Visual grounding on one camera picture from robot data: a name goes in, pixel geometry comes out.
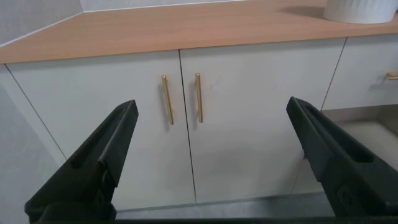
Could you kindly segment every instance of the wall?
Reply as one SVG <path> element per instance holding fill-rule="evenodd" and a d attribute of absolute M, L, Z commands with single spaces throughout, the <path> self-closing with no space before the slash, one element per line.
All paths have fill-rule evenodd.
<path fill-rule="evenodd" d="M 0 223 L 28 223 L 24 204 L 58 169 L 0 85 Z"/>
<path fill-rule="evenodd" d="M 0 0 L 0 45 L 81 12 L 79 0 Z"/>
<path fill-rule="evenodd" d="M 80 0 L 83 10 L 97 11 L 125 9 L 135 7 L 166 6 L 174 4 L 191 4 L 203 2 L 239 1 L 239 0 Z"/>

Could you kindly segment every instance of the cabinet handle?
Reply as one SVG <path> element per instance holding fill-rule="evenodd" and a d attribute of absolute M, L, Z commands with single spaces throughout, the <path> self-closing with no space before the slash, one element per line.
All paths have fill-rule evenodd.
<path fill-rule="evenodd" d="M 398 74 L 394 72 L 389 72 L 386 75 L 386 80 L 398 80 Z"/>
<path fill-rule="evenodd" d="M 197 83 L 197 97 L 198 97 L 198 114 L 199 123 L 203 123 L 203 107 L 201 105 L 201 83 L 200 83 L 200 73 L 195 74 Z"/>
<path fill-rule="evenodd" d="M 167 77 L 165 75 L 162 75 L 163 91 L 164 91 L 164 97 L 166 99 L 167 112 L 169 113 L 169 121 L 170 125 L 174 125 L 173 109 L 172 109 L 172 103 L 170 101 L 168 82 L 169 81 L 167 80 Z"/>

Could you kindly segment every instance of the cabinet door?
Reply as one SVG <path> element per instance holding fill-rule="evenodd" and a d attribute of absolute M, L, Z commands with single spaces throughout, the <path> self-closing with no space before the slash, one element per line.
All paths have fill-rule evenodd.
<path fill-rule="evenodd" d="M 117 105 L 136 100 L 139 117 L 113 196 L 117 210 L 195 202 L 178 51 L 8 66 L 66 157 Z"/>
<path fill-rule="evenodd" d="M 291 193 L 303 151 L 286 105 L 322 107 L 344 41 L 181 50 L 197 202 Z"/>
<path fill-rule="evenodd" d="M 398 103 L 398 34 L 349 37 L 323 110 Z"/>

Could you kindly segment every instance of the white ceramic vase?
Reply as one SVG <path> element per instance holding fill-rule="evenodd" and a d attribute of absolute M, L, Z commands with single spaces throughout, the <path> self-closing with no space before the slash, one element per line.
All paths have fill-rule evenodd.
<path fill-rule="evenodd" d="M 377 24 L 394 18 L 398 0 L 328 0 L 325 19 L 356 24 Z"/>

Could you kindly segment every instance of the floor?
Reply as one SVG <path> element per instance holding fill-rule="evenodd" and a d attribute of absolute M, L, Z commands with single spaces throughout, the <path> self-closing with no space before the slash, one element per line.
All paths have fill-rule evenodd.
<path fill-rule="evenodd" d="M 325 193 L 120 212 L 117 219 L 334 217 Z"/>

